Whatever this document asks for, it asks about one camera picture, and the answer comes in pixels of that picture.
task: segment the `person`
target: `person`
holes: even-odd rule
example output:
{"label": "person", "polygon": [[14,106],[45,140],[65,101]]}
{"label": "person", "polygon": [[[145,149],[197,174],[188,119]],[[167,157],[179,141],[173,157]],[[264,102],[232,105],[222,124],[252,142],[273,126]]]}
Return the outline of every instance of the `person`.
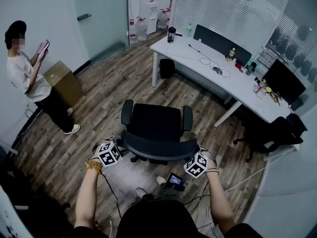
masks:
{"label": "person", "polygon": [[36,54],[29,59],[21,50],[25,44],[26,23],[15,21],[5,33],[5,44],[8,49],[6,72],[9,80],[15,88],[46,114],[63,130],[65,134],[76,133],[80,125],[74,124],[70,117],[72,108],[67,109],[52,90],[49,83],[39,73],[41,64],[48,54],[48,50],[39,57],[39,45]]}
{"label": "person", "polygon": [[[209,153],[208,155],[210,158],[208,158],[206,176],[209,182],[211,215],[214,223],[219,225],[225,238],[261,237],[247,224],[236,225],[218,177],[216,163]],[[94,230],[97,180],[102,168],[102,164],[96,157],[97,155],[88,162],[86,174],[79,189],[73,238],[97,238],[100,235]],[[178,201],[179,191],[167,187],[162,177],[157,177],[156,180],[159,184],[157,199],[154,200],[154,197],[142,188],[137,188],[136,193],[142,200],[124,213],[116,237],[206,237],[199,233],[191,215]]]}

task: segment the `white sneaker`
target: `white sneaker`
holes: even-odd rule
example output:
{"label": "white sneaker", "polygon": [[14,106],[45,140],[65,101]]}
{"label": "white sneaker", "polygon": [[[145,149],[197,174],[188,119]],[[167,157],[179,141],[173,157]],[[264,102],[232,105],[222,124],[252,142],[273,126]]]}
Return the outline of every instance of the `white sneaker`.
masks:
{"label": "white sneaker", "polygon": [[144,189],[142,189],[142,188],[136,188],[135,193],[141,199],[143,198],[144,195],[147,194],[147,192]]}
{"label": "white sneaker", "polygon": [[158,185],[161,185],[162,183],[166,183],[166,180],[163,177],[157,176],[155,178],[155,180],[157,181]]}
{"label": "white sneaker", "polygon": [[74,124],[74,127],[73,129],[70,131],[70,132],[64,132],[65,135],[69,135],[69,134],[74,134],[76,133],[77,131],[79,131],[80,129],[80,125],[79,124]]}
{"label": "white sneaker", "polygon": [[67,110],[67,115],[70,116],[72,113],[73,113],[73,109],[72,109],[72,108],[69,108],[69,109]]}

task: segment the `glass door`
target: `glass door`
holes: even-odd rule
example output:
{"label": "glass door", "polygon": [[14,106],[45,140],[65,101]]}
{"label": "glass door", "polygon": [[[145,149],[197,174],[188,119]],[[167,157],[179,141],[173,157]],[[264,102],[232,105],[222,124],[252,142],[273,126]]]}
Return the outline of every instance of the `glass door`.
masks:
{"label": "glass door", "polygon": [[90,59],[129,46],[127,0],[74,0]]}

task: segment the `white desk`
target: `white desk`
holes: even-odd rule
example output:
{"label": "white desk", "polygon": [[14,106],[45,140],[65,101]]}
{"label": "white desk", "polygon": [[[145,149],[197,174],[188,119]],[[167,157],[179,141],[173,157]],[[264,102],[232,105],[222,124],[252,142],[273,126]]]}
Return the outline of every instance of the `white desk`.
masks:
{"label": "white desk", "polygon": [[[218,63],[221,69],[228,70],[231,73],[231,76],[227,78],[218,75],[209,67],[209,65],[201,64],[199,59],[204,56],[190,48],[188,44]],[[235,62],[227,62],[223,54],[193,38],[175,36],[174,42],[168,43],[167,37],[165,37],[153,44],[151,49],[155,51],[152,77],[153,87],[156,87],[158,82],[160,57],[165,56],[212,81],[237,100],[237,102],[222,117],[220,117],[218,121],[216,121],[214,124],[215,127],[218,127],[225,121],[238,107],[241,106],[241,104],[248,107],[269,123],[273,122],[278,117],[287,117],[291,113],[291,110],[288,108],[288,104],[285,101],[280,102],[280,107],[279,104],[275,103],[267,94],[264,96],[263,94],[259,94],[261,97],[260,99],[253,92],[253,85],[255,83],[255,77],[253,75],[247,76],[245,73],[241,73],[235,67]],[[213,62],[211,62],[211,66],[218,67]],[[223,75],[228,76],[229,73],[224,71]]]}

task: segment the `white t-shirt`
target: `white t-shirt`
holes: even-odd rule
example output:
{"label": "white t-shirt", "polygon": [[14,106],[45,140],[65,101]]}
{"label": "white t-shirt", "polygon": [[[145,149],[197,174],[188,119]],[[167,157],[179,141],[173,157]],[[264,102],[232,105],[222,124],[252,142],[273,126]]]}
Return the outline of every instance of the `white t-shirt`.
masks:
{"label": "white t-shirt", "polygon": [[38,73],[30,92],[26,93],[30,86],[30,77],[34,72],[29,58],[21,51],[19,56],[8,57],[6,73],[14,87],[25,93],[31,102],[45,99],[51,93],[52,87],[46,79]]}

